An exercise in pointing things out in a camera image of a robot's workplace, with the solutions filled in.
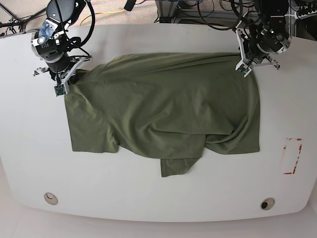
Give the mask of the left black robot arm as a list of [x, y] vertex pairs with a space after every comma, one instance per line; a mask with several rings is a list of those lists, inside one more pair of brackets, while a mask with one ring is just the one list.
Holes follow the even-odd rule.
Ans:
[[279, 69], [280, 65], [270, 55], [286, 52], [291, 44], [285, 19], [288, 1], [256, 0], [254, 4], [258, 14], [256, 20], [247, 19], [246, 14], [234, 10], [239, 23], [244, 23], [242, 31], [234, 28], [241, 55], [235, 70], [245, 77], [254, 67], [273, 65]]

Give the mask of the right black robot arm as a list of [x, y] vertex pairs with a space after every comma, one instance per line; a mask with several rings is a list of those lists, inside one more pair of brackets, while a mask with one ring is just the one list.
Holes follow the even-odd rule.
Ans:
[[[92, 21], [84, 39], [69, 37], [68, 27], [79, 18], [85, 7], [91, 13]], [[47, 69], [37, 69], [35, 74], [49, 72], [57, 85], [62, 85], [67, 77], [74, 74], [81, 59], [88, 60], [91, 55], [83, 49], [95, 28], [96, 17], [89, 0], [52, 0], [46, 10], [46, 19], [39, 31], [32, 34], [31, 49], [47, 64]]]

